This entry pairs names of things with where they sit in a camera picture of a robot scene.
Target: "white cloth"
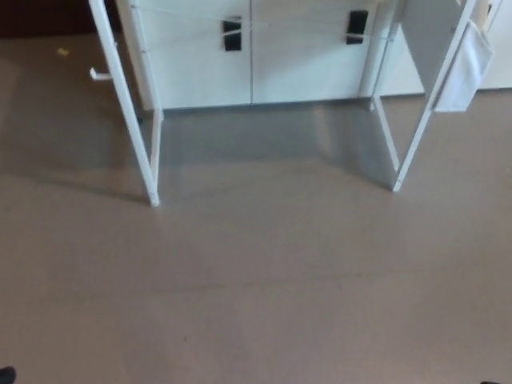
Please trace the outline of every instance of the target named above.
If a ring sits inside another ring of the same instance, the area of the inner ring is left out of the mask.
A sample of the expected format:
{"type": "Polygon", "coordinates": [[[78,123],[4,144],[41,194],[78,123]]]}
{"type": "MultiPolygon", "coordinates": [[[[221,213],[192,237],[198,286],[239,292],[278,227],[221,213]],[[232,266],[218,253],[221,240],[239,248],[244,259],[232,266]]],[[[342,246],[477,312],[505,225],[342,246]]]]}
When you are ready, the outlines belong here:
{"type": "Polygon", "coordinates": [[[484,32],[470,21],[462,36],[442,91],[434,110],[436,112],[464,112],[473,100],[494,52],[484,32]]]}

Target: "cabinet door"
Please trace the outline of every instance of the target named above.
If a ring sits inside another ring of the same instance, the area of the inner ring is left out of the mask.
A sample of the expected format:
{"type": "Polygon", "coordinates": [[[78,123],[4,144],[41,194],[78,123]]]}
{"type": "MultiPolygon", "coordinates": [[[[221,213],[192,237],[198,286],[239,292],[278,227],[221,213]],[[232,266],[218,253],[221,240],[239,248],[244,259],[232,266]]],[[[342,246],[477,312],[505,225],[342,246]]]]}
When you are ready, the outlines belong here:
{"type": "Polygon", "coordinates": [[[131,14],[163,108],[250,103],[250,0],[138,0],[131,14]],[[222,20],[232,18],[242,46],[226,51],[222,20]]]}
{"type": "Polygon", "coordinates": [[[370,39],[347,45],[350,12],[369,11],[371,34],[377,7],[364,0],[253,0],[254,102],[357,97],[370,39]]]}
{"type": "Polygon", "coordinates": [[[482,85],[483,89],[512,88],[512,0],[493,4],[496,15],[491,20],[489,42],[496,55],[482,85]]]}

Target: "black shoe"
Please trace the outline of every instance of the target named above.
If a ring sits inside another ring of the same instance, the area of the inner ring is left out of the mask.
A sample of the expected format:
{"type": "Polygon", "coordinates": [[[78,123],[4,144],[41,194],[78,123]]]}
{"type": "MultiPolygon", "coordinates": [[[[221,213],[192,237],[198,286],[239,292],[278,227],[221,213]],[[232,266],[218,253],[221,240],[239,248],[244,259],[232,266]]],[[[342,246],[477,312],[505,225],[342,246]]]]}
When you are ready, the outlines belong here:
{"type": "Polygon", "coordinates": [[[0,369],[0,384],[14,384],[16,381],[16,370],[12,366],[0,369]]]}

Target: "cabinet handle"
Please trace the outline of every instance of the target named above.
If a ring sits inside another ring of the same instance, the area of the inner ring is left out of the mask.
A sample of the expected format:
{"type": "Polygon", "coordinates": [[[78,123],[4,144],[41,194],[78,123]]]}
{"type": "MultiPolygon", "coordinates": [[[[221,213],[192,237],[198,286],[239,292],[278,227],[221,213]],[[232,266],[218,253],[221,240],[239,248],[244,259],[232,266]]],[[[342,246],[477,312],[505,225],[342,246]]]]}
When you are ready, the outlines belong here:
{"type": "Polygon", "coordinates": [[[350,12],[349,28],[346,34],[346,44],[362,44],[363,37],[358,37],[358,34],[364,34],[366,29],[366,21],[368,20],[367,10],[353,10],[350,12]]]}
{"type": "Polygon", "coordinates": [[[222,20],[222,36],[226,52],[242,50],[242,16],[232,16],[222,20]]]}

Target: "floor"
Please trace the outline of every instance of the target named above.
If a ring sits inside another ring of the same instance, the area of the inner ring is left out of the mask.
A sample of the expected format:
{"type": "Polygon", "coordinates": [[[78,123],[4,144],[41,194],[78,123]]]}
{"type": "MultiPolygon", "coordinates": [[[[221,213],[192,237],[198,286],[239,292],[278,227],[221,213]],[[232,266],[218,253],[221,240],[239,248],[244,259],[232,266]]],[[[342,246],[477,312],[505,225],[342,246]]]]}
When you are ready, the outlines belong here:
{"type": "MultiPolygon", "coordinates": [[[[436,117],[396,195],[343,104],[176,113],[152,210],[91,66],[93,36],[0,42],[20,384],[512,380],[512,93],[436,117]]],[[[386,102],[401,152],[418,102],[386,102]]]]}

